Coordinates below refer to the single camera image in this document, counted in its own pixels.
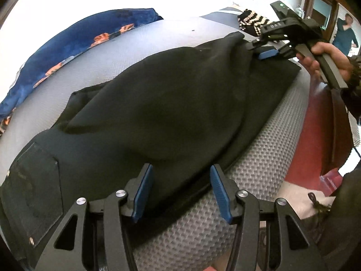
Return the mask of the person's right hand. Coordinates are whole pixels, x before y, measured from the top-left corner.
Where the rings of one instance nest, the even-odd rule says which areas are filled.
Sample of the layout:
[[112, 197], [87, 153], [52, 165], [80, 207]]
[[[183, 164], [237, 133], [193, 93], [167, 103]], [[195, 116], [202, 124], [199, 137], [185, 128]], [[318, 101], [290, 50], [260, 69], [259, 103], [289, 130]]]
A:
[[[348, 57], [345, 56], [337, 47], [335, 47], [331, 43], [318, 42], [311, 48], [311, 52], [317, 56], [322, 54], [328, 54], [337, 66], [340, 75], [342, 76], [344, 81], [350, 81], [353, 66], [350, 63]], [[321, 76], [321, 68], [317, 60], [310, 57], [305, 57], [300, 53], [296, 54], [296, 58], [298, 58], [301, 65], [306, 68], [306, 70], [311, 76]]]

